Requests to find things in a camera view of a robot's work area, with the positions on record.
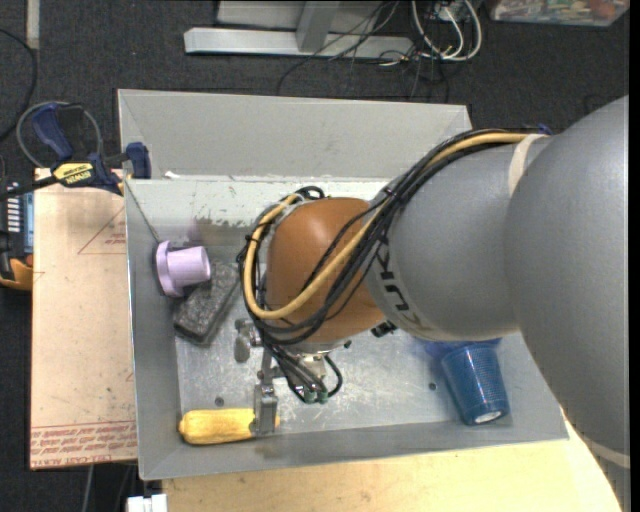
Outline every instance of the cardboard sheet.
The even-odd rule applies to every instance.
[[[35,198],[30,467],[137,457],[124,201]]]

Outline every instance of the yellow clamp label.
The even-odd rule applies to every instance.
[[[58,181],[64,182],[66,185],[73,185],[79,181],[91,178],[93,166],[87,162],[70,162],[60,165],[53,171],[53,175]]]

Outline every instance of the blue plastic cup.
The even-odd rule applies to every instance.
[[[509,400],[494,344],[469,343],[440,360],[462,421],[480,425],[509,414]]]

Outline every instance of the cardboard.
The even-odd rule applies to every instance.
[[[170,479],[171,512],[620,512],[589,449],[568,440]]]
[[[35,197],[32,469],[137,457],[124,201]]]

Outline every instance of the gray metal tray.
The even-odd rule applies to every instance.
[[[253,189],[253,197],[261,198],[270,191],[274,192],[272,197],[281,197],[281,192],[291,190],[294,184],[236,181],[234,186]],[[360,195],[366,196],[369,188],[377,189],[379,183],[344,186],[347,190],[357,186]],[[246,363],[237,363],[233,358],[234,322],[247,317],[239,294],[232,298],[210,346],[196,346],[176,336],[172,326],[176,303],[160,292],[153,254],[158,239],[172,235],[170,239],[178,246],[195,239],[206,246],[211,258],[231,262],[253,220],[256,203],[248,207],[244,221],[230,213],[247,208],[240,195],[236,196],[235,209],[229,201],[224,212],[212,208],[214,220],[210,223],[194,222],[187,215],[187,210],[204,206],[198,201],[215,197],[228,187],[228,181],[188,180],[150,180],[127,186],[142,478],[322,464],[566,435],[560,409],[519,335],[506,338],[499,345],[498,354],[512,414],[490,425],[467,427],[459,420],[442,376],[418,340],[402,333],[383,339],[365,333],[354,337],[348,350],[335,351],[345,384],[329,403],[302,404],[283,382],[276,381],[281,416],[276,435],[218,446],[184,443],[176,425],[187,411],[215,409],[216,399],[220,398],[225,407],[252,407],[261,351],[254,349]],[[169,190],[174,206],[165,200]],[[183,209],[181,215],[178,205],[190,201],[191,207]]]
[[[175,336],[172,309],[156,282],[158,239],[204,245],[233,261],[256,215],[302,185],[371,199],[435,144],[470,127],[464,107],[120,91],[123,147],[144,142],[153,180],[126,187],[131,335],[140,474],[162,479],[262,470],[434,450],[558,439],[560,408],[519,335],[499,345],[512,414],[467,427],[421,345],[402,334],[353,338],[337,350],[343,390],[325,405],[299,403],[277,382],[276,435],[190,446],[176,426],[193,408],[251,407],[260,359],[233,359],[235,296],[209,347]],[[171,171],[179,179],[162,179]],[[429,384],[435,383],[431,390]]]

